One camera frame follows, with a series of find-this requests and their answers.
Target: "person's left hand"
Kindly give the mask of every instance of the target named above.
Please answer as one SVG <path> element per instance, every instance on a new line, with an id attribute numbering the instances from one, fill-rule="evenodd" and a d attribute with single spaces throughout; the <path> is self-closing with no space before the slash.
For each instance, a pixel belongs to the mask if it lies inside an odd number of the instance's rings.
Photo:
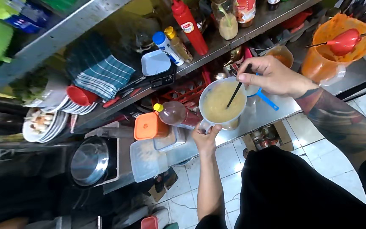
<path id="1" fill-rule="evenodd" d="M 212 156 L 216 152 L 216 136 L 222 129 L 221 125 L 215 125 L 210 128 L 209 134 L 203 134 L 199 129 L 200 123 L 196 125 L 196 128 L 191 133 L 191 136 L 196 143 L 198 153 L 200 157 Z"/>

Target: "hand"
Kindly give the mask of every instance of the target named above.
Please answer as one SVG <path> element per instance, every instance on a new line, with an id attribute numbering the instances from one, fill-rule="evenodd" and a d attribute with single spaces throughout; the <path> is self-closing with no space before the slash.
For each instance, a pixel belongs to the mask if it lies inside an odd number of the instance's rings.
<path id="1" fill-rule="evenodd" d="M 252 71 L 261 75 L 244 73 L 248 64 Z M 273 56 L 252 57 L 246 59 L 237 74 L 237 81 L 248 85 L 256 85 L 274 95 L 288 95 L 295 99 L 310 89 L 318 88 L 308 78 L 290 70 Z"/>
<path id="2" fill-rule="evenodd" d="M 212 156 L 216 152 L 216 136 L 222 129 L 221 125 L 215 125 L 210 128 L 209 134 L 203 134 L 198 127 L 200 123 L 198 123 L 191 133 L 191 136 L 196 143 L 198 153 L 200 157 L 203 156 Z"/>

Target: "red cup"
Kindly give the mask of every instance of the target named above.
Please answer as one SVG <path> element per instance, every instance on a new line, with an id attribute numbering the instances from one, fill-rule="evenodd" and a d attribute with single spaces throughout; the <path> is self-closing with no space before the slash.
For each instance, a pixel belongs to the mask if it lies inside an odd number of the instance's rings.
<path id="1" fill-rule="evenodd" d="M 91 105 L 98 99 L 98 95 L 74 85 L 68 86 L 66 93 L 73 102 L 80 106 Z"/>

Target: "bottle with yellow cap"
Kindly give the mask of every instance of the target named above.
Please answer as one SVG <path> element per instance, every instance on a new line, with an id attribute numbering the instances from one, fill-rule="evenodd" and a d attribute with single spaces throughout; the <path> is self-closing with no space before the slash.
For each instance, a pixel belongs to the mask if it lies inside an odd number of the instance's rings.
<path id="1" fill-rule="evenodd" d="M 193 60 L 193 57 L 180 38 L 177 36 L 173 27 L 167 27 L 165 29 L 165 35 L 169 38 L 172 49 L 178 53 L 186 63 L 190 63 Z"/>
<path id="2" fill-rule="evenodd" d="M 163 104 L 153 105 L 153 109 L 159 112 L 159 118 L 162 122 L 171 125 L 193 130 L 200 118 L 195 112 L 187 109 L 178 101 L 165 102 Z"/>

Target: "yellow liquid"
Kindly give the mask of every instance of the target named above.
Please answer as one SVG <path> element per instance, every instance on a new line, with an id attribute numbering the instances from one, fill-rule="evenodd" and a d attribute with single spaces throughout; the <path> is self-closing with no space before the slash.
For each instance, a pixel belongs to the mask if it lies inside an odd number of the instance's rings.
<path id="1" fill-rule="evenodd" d="M 238 86 L 237 82 L 224 82 L 215 86 L 204 99 L 204 116 L 214 123 L 223 123 L 235 118 L 247 102 L 243 92 L 239 90 L 231 105 L 228 102 Z"/>

